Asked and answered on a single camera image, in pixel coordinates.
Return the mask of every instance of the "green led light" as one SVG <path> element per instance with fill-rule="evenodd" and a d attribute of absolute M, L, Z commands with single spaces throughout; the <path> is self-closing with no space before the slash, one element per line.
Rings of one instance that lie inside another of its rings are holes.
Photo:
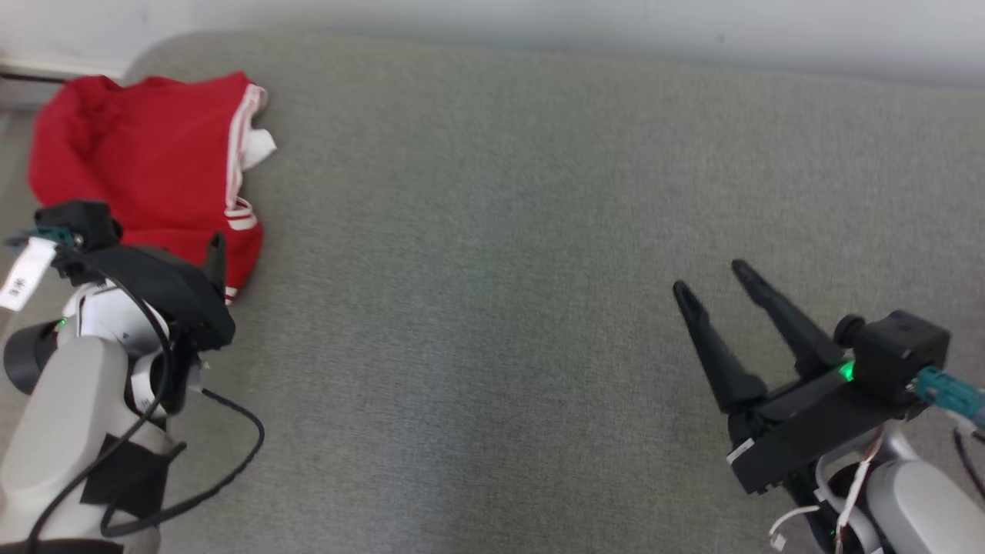
<path fill-rule="evenodd" d="M 855 360 L 849 360 L 844 364 L 841 364 L 841 367 L 838 368 L 838 372 L 841 374 L 841 377 L 845 379 L 845 382 L 853 381 L 855 379 Z"/>

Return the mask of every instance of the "white wall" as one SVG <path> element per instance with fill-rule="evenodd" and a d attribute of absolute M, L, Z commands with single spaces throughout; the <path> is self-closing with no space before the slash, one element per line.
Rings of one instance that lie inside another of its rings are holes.
<path fill-rule="evenodd" d="M 982 0 L 0 0 L 0 65 L 118 75 L 161 39 L 256 26 L 985 84 Z"/>

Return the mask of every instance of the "white cable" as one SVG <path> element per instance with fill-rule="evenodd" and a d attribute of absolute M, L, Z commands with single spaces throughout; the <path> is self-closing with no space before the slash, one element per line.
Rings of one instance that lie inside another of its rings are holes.
<path fill-rule="evenodd" d="M 869 472 L 869 465 L 872 463 L 876 453 L 883 446 L 883 429 L 879 429 L 879 435 L 876 440 L 869 446 L 866 450 L 865 457 L 859 462 L 858 468 L 855 470 L 855 480 L 852 481 L 851 488 L 848 489 L 848 497 L 845 499 L 845 508 L 838 515 L 838 522 L 834 528 L 834 553 L 842 554 L 844 551 L 844 545 L 842 544 L 842 534 L 844 533 L 845 525 L 848 524 L 848 518 L 852 515 L 852 509 L 855 508 L 855 503 L 859 499 L 859 494 L 862 492 L 862 484 L 865 482 L 866 473 Z"/>
<path fill-rule="evenodd" d="M 783 522 L 785 522 L 786 520 L 799 516 L 800 514 L 809 514 L 811 512 L 816 512 L 820 509 L 821 509 L 820 506 L 804 506 L 801 508 L 795 508 L 790 512 L 787 512 L 783 516 L 780 516 L 780 518 L 776 521 L 776 523 L 773 524 L 773 527 L 769 528 L 769 536 L 773 536 L 774 534 L 776 534 L 776 529 L 780 528 L 780 525 L 782 525 Z"/>

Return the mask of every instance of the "clothing label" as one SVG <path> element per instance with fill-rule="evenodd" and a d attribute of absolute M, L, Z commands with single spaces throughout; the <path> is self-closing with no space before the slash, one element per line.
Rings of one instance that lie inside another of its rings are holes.
<path fill-rule="evenodd" d="M 277 150 L 274 137 L 267 129 L 250 129 L 246 133 L 246 147 L 243 150 L 243 170 L 250 170 Z"/>
<path fill-rule="evenodd" d="M 742 443 L 741 445 L 739 445 L 738 448 L 736 448 L 735 450 L 732 450 L 732 453 L 730 453 L 729 455 L 725 456 L 725 461 L 729 462 L 729 465 L 732 465 L 732 462 L 734 462 L 739 456 L 741 456 L 743 453 L 745 453 L 746 450 L 751 449 L 754 444 L 755 444 L 755 442 L 753 442 L 752 439 L 746 440 L 744 443 Z"/>
<path fill-rule="evenodd" d="M 37 290 L 44 272 L 55 257 L 55 243 L 31 237 L 28 246 L 14 262 L 7 282 L 0 289 L 0 307 L 19 312 Z"/>

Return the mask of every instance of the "couch cushion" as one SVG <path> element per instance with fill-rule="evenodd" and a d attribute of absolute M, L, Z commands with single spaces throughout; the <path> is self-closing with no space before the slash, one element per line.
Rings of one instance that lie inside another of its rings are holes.
<path fill-rule="evenodd" d="M 827 329 L 919 313 L 985 382 L 981 93 L 294 32 L 184 36 L 128 79 L 233 70 L 280 150 L 206 381 L 267 446 L 162 552 L 764 551 L 791 502 L 732 476 L 671 296 L 791 379 L 735 257 Z M 252 442 L 204 401 L 173 428 L 170 502 Z M 969 488 L 947 420 L 910 429 Z"/>

